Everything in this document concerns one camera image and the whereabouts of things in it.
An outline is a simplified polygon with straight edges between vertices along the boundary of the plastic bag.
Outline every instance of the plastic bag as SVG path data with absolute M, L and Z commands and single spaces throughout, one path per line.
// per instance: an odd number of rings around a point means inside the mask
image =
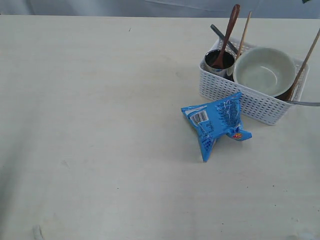
M 222 100 L 201 105 L 181 108 L 198 134 L 202 159 L 207 162 L 217 139 L 223 135 L 244 141 L 250 139 L 252 134 L 243 130 L 241 121 L 241 92 Z

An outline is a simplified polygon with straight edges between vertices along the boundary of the bowl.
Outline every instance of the bowl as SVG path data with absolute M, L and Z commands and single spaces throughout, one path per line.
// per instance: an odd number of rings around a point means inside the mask
M 256 47 L 242 54 L 234 64 L 235 83 L 277 97 L 294 83 L 296 65 L 284 52 Z

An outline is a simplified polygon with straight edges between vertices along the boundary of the ventilated basket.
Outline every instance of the ventilated basket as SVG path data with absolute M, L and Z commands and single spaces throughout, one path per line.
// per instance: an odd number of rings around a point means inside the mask
M 230 42 L 238 48 L 240 41 L 235 38 L 230 38 Z M 221 49 L 223 41 L 218 39 L 211 50 Z M 244 43 L 242 47 L 242 52 L 245 52 L 255 45 Z M 235 53 L 227 46 L 226 50 L 233 54 Z M 293 58 L 296 65 L 296 71 L 298 73 L 303 61 Z M 242 92 L 240 99 L 241 111 L 244 115 L 256 119 L 262 123 L 268 125 L 275 125 L 276 122 L 287 112 L 287 110 L 292 106 L 292 104 L 285 101 L 281 101 L 272 96 L 268 96 L 262 92 L 253 90 L 246 86 L 240 85 L 233 81 L 227 80 L 223 77 L 214 75 L 204 69 L 204 60 L 200 63 L 200 85 L 199 93 L 206 99 L 211 101 L 217 101 L 228 97 L 237 92 Z M 298 83 L 293 90 L 293 97 L 291 100 L 299 101 L 306 83 L 307 75 L 309 72 L 309 66 L 306 65 Z

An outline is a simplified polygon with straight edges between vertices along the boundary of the wooden spoon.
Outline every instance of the wooden spoon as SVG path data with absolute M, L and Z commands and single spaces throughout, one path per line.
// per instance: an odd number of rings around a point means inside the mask
M 240 5 L 239 4 L 234 5 L 230 15 L 228 27 L 226 28 L 226 31 L 225 31 L 225 38 L 223 40 L 223 45 L 220 50 L 220 54 L 217 57 L 217 59 L 214 61 L 214 63 L 211 65 L 211 67 L 215 69 L 224 69 L 224 53 L 225 53 L 226 46 L 229 41 L 231 32 L 234 29 L 234 26 L 236 24 L 239 12 L 240 12 Z

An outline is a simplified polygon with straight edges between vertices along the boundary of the stainless steel cup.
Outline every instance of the stainless steel cup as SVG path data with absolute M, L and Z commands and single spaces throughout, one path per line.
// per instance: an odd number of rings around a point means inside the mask
M 213 63 L 216 61 L 220 54 L 220 50 L 212 50 L 209 51 L 205 56 L 204 56 L 204 66 L 205 70 L 209 73 L 218 75 L 222 78 L 225 79 L 232 79 L 232 73 L 234 71 L 234 63 L 235 63 L 235 58 L 232 56 L 231 53 L 225 51 L 223 54 L 223 69 L 219 68 L 214 68 L 212 67 Z

